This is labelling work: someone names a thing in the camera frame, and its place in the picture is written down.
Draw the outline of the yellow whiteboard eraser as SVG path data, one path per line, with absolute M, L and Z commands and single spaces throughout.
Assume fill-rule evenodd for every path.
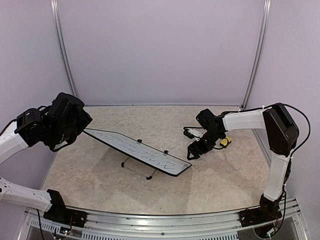
M 226 148 L 230 143 L 232 142 L 232 139 L 228 136 L 226 136 L 225 138 L 223 138 L 219 145 L 222 147 L 222 148 Z

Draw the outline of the black framed whiteboard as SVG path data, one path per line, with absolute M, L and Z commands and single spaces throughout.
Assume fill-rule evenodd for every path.
M 140 139 L 133 139 L 119 132 L 93 128 L 86 128 L 83 132 L 112 149 L 171 177 L 178 177 L 192 166 L 191 163 L 151 147 Z

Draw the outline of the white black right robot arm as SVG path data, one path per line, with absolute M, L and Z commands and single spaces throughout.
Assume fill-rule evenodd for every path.
M 216 148 L 218 140 L 226 139 L 227 132 L 262 129 L 266 131 L 271 164 L 265 190 L 260 197 L 259 207 L 243 210 L 240 218 L 250 223 L 271 221 L 282 216 L 279 202 L 285 193 L 291 167 L 291 158 L 299 129 L 282 103 L 250 110 L 225 111 L 214 115 L 208 108 L 202 110 L 196 120 L 199 127 L 183 128 L 183 134 L 194 139 L 187 147 L 187 159 L 196 160 Z

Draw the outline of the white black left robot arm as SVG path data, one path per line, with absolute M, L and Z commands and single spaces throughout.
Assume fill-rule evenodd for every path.
M 92 122 L 79 98 L 60 92 L 51 105 L 29 108 L 11 120 L 0 133 L 0 161 L 4 163 L 13 155 L 43 143 L 52 152 L 73 144 Z M 37 190 L 0 179 L 0 199 L 3 202 L 50 212 L 63 223 L 70 211 L 58 191 Z

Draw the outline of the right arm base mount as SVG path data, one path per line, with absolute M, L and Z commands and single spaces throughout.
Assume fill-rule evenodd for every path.
M 242 227 L 258 225 L 274 221 L 282 217 L 280 209 L 274 210 L 271 213 L 263 213 L 260 207 L 252 209 L 246 208 L 245 210 L 240 211 L 238 215 Z

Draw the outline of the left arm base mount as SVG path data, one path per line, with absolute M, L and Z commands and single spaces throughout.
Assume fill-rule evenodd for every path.
M 54 205 L 43 214 L 43 217 L 47 220 L 79 228 L 85 226 L 87 216 L 88 213 L 85 211 Z

